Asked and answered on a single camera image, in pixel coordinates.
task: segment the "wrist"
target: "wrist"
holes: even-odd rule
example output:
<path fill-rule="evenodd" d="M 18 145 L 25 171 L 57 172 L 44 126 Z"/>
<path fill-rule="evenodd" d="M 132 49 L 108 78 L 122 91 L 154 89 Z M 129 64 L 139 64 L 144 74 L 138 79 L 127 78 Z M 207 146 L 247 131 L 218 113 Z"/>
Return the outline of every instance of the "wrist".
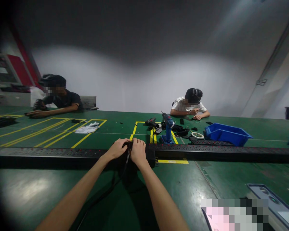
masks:
<path fill-rule="evenodd" d="M 150 165 L 149 165 L 149 162 L 148 162 L 148 160 L 147 159 L 145 159 L 145 160 L 142 160 L 142 161 L 140 161 L 140 162 L 137 162 L 137 163 L 135 163 L 136 165 L 137 165 L 137 167 L 139 168 L 139 170 L 142 170 L 142 169 L 144 169 L 144 168 L 146 168 L 146 167 L 150 167 Z"/>
<path fill-rule="evenodd" d="M 108 151 L 104 154 L 104 155 L 102 155 L 101 157 L 100 157 L 100 159 L 102 159 L 102 161 L 105 161 L 105 162 L 110 162 L 110 161 L 112 161 L 113 159 L 114 159 L 114 157 L 113 157 L 113 155 L 111 154 L 111 153 L 109 153 Z"/>

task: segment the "forearm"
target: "forearm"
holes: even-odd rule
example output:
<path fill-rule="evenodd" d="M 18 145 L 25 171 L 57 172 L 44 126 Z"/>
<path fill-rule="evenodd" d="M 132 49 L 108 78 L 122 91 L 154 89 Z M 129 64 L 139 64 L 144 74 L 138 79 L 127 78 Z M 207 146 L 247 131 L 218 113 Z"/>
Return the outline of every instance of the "forearm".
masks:
<path fill-rule="evenodd" d="M 138 165 L 148 188 L 155 217 L 161 231 L 189 230 L 177 205 L 146 161 Z"/>
<path fill-rule="evenodd" d="M 209 117 L 210 116 L 210 113 L 208 111 L 205 111 L 203 114 L 202 114 L 202 118 L 206 118 L 206 117 Z"/>
<path fill-rule="evenodd" d="M 69 107 L 63 107 L 63 108 L 59 108 L 59 109 L 55 109 L 55 110 L 50 110 L 47 113 L 49 116 L 52 116 L 52 115 L 68 113 L 68 112 L 72 112 L 72 111 L 76 111 L 76 110 L 77 110 L 77 108 L 75 108 L 74 106 L 69 106 Z"/>
<path fill-rule="evenodd" d="M 68 231 L 109 161 L 109 158 L 102 156 L 39 224 L 36 231 Z"/>
<path fill-rule="evenodd" d="M 170 111 L 170 115 L 171 116 L 185 116 L 185 115 L 189 115 L 188 111 L 177 111 L 175 109 L 171 109 Z"/>

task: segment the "black t-shirt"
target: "black t-shirt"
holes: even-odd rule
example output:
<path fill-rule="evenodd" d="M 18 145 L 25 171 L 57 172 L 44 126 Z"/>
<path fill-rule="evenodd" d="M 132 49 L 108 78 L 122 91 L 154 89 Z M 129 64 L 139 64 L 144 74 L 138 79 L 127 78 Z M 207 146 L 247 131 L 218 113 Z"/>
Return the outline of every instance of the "black t-shirt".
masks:
<path fill-rule="evenodd" d="M 54 103 L 57 108 L 63 108 L 71 106 L 73 103 L 79 104 L 77 111 L 83 111 L 83 103 L 80 100 L 80 96 L 74 92 L 66 90 L 67 95 L 62 96 L 45 96 L 43 99 L 44 104 Z"/>

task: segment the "chair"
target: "chair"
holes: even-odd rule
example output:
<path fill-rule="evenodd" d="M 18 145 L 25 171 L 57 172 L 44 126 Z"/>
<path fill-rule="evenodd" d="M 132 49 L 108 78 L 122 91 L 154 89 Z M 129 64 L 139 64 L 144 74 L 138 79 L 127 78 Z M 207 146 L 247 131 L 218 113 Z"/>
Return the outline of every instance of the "chair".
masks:
<path fill-rule="evenodd" d="M 80 100 L 83 103 L 83 108 L 86 110 L 97 110 L 96 96 L 80 96 Z"/>

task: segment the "green workbench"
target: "green workbench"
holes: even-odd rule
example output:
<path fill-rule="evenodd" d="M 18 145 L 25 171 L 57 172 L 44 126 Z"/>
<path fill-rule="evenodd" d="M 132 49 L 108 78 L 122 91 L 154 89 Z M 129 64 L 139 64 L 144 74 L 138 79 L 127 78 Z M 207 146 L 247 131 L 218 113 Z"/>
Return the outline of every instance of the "green workbench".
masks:
<path fill-rule="evenodd" d="M 17 117 L 17 124 L 0 128 L 0 146 L 107 149 L 118 138 L 136 137 L 146 143 L 160 142 L 143 122 L 162 115 L 110 111 L 69 113 L 43 119 L 23 116 L 28 107 L 0 107 L 0 115 Z M 97 121 L 93 134 L 75 134 L 82 124 L 71 118 Z M 184 120 L 190 128 L 203 131 L 205 122 L 241 127 L 254 137 L 245 146 L 289 148 L 289 120 L 217 117 L 200 123 Z M 178 144 L 187 139 L 176 139 Z M 178 205 L 191 230 L 208 230 L 200 208 L 205 198 L 240 198 L 247 183 L 265 184 L 289 205 L 289 164 L 231 163 L 176 160 L 161 161 L 153 170 Z M 83 170 L 0 169 L 0 198 L 8 217 L 20 230 L 33 230 L 62 197 L 85 174 Z M 85 208 L 110 187 L 113 171 L 104 171 Z M 149 194 L 141 174 L 126 174 L 114 191 L 92 208 L 80 230 L 158 230 Z"/>

